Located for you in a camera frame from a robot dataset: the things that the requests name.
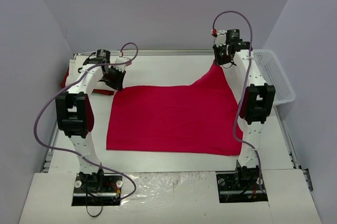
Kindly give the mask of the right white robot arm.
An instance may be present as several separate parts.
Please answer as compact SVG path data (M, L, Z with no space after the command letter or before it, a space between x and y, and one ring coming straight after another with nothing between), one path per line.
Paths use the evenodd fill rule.
M256 182L261 174L260 158L256 152L263 126L271 114L276 90L263 78L250 47L251 43L240 38L238 29L213 29L212 35L216 64L228 64L225 72L228 80L243 82L234 121L234 128L240 129L243 136L239 140L242 144L241 152L236 162L233 181L238 188L245 189L252 182Z

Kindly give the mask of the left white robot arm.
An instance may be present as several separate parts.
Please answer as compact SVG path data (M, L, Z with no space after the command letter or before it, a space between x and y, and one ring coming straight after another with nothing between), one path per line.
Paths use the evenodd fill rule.
M110 57L109 51L98 50L95 57L86 58L79 68L77 83L55 99L58 128L79 153L80 182L93 191L103 190L106 178L103 169L99 167L101 162L92 140L94 114L90 95L98 82L103 82L114 91L120 91L123 88L125 68L130 61L122 55L113 61Z

